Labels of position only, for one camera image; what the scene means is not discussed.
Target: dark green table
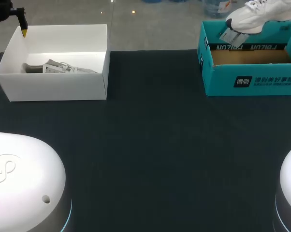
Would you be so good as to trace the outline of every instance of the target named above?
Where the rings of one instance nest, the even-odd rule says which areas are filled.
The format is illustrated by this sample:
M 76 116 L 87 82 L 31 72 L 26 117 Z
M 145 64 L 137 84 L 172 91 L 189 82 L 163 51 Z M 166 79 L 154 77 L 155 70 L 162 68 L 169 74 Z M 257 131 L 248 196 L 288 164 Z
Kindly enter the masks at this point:
M 0 88 L 0 131 L 58 152 L 76 232 L 272 232 L 291 97 L 206 97 L 196 51 L 112 52 L 107 101 Z

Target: white sneaker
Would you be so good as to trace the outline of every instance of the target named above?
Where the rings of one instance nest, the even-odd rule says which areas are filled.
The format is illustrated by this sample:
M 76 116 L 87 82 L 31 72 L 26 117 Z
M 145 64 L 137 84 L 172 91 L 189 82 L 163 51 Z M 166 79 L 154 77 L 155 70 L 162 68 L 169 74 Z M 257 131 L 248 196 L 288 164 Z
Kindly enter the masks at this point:
M 291 0 L 251 0 L 226 18 L 226 25 L 237 32 L 257 34 L 268 21 L 291 20 Z
M 26 73 L 97 73 L 91 69 L 83 69 L 79 67 L 74 67 L 65 62 L 55 62 L 49 60 L 46 64 L 33 66 L 23 63 L 22 69 Z

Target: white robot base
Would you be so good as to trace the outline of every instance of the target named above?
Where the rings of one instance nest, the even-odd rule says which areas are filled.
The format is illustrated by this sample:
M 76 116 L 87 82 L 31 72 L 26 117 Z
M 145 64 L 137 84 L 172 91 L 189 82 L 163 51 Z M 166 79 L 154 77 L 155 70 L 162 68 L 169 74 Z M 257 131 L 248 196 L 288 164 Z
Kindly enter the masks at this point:
M 0 133 L 0 232 L 72 232 L 64 165 L 46 143 Z
M 281 167 L 273 227 L 275 232 L 291 232 L 291 151 Z

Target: shoelace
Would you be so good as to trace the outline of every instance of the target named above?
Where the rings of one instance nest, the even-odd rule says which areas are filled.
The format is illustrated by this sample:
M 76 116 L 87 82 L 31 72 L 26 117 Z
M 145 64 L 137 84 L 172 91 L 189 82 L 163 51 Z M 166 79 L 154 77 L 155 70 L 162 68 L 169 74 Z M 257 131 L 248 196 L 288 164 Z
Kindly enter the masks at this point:
M 267 0 L 251 0 L 246 2 L 245 5 L 255 11 L 260 9 L 265 2 L 267 2 Z
M 63 69 L 64 72 L 68 71 L 69 73 L 75 73 L 77 72 L 77 68 L 68 64 L 68 63 L 65 63 L 65 62 L 61 62 L 61 64 L 63 66 L 60 66 L 60 68 Z

